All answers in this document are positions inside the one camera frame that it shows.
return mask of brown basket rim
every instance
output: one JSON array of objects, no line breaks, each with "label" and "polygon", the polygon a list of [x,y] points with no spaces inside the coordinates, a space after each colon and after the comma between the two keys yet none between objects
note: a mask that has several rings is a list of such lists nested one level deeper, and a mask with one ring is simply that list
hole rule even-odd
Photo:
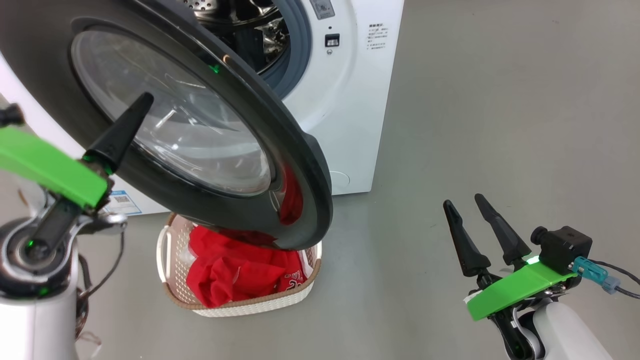
[{"label": "brown basket rim", "polygon": [[[169,215],[169,219],[166,222],[166,225],[167,226],[171,226],[171,224],[173,223],[173,219],[175,219],[176,216],[177,216],[176,213],[171,213],[171,215]],[[171,299],[171,301],[174,304],[178,305],[179,307],[181,307],[183,309],[188,309],[188,310],[215,310],[215,309],[228,309],[228,308],[231,308],[231,307],[255,305],[255,304],[259,304],[261,302],[267,302],[267,301],[281,299],[281,298],[284,298],[284,297],[295,295],[295,294],[303,291],[304,289],[309,287],[315,281],[315,279],[316,279],[316,277],[318,275],[318,272],[320,272],[321,263],[322,263],[322,259],[317,259],[316,260],[316,265],[314,266],[314,271],[311,273],[311,276],[309,276],[307,281],[303,282],[302,285],[298,286],[297,288],[294,288],[294,289],[291,289],[291,290],[286,290],[286,291],[283,291],[283,292],[280,292],[280,293],[275,293],[275,294],[263,296],[263,297],[257,297],[257,298],[254,298],[254,299],[227,302],[226,304],[224,304],[222,306],[218,306],[218,307],[205,307],[202,304],[188,304],[186,302],[183,302],[173,294],[173,291],[171,290],[171,287],[169,286],[169,284],[166,281],[163,282],[163,288],[164,288],[164,292],[166,293],[166,296],[168,296],[169,299]]]}]

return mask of washing machine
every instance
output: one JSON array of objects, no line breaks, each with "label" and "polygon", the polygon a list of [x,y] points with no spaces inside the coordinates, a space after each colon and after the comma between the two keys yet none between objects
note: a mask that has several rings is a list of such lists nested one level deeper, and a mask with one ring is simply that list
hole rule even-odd
[{"label": "washing machine", "polygon": [[172,210],[268,238],[300,235],[286,228],[303,224],[313,242],[330,222],[331,194],[371,189],[402,8],[3,1],[0,93],[38,136],[80,157],[149,92],[109,210]]}]

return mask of washing machine door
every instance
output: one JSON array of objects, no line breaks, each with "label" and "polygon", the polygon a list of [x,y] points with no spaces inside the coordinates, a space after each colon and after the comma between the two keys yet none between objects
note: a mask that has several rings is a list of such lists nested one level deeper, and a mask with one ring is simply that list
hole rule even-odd
[{"label": "washing machine door", "polygon": [[0,52],[84,147],[153,94],[118,175],[168,209],[280,249],[326,233],[331,186],[316,139],[176,0],[2,1]]}]

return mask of door glass window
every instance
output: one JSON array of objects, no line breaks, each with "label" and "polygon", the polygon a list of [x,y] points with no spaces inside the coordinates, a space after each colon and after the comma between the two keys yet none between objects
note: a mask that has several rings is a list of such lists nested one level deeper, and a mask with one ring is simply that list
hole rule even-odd
[{"label": "door glass window", "polygon": [[112,120],[143,92],[154,104],[136,142],[175,173],[234,195],[266,191],[266,155],[237,113],[188,71],[127,36],[85,31],[72,61],[84,87]]}]

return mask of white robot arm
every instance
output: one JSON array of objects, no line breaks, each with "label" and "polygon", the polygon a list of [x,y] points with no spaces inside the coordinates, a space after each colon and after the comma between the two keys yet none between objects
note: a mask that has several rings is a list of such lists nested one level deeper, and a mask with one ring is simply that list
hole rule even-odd
[{"label": "white robot arm", "polygon": [[530,248],[484,196],[476,194],[476,203],[498,237],[505,263],[515,271],[505,278],[491,274],[489,259],[467,234],[457,209],[451,201],[444,202],[462,273],[477,277],[479,289],[465,299],[472,318],[487,318],[496,325],[510,360],[610,360],[578,314],[558,299],[583,277],[609,293],[620,291],[640,299],[640,295],[621,289],[620,281],[596,263],[615,268],[639,284],[640,280],[616,266],[587,260],[593,240],[568,226],[556,231],[544,227],[534,230],[531,241],[541,246],[541,253],[524,261]]},{"label": "white robot arm", "polygon": [[[153,96],[142,94],[79,161],[8,127],[24,124],[17,105],[0,110],[0,166],[41,185],[21,189],[31,217],[0,226],[1,359],[77,359],[88,298],[113,273],[124,249],[127,217],[101,211],[113,185],[109,177],[152,103]],[[76,236],[95,233],[120,234],[120,254],[94,286]]]}]

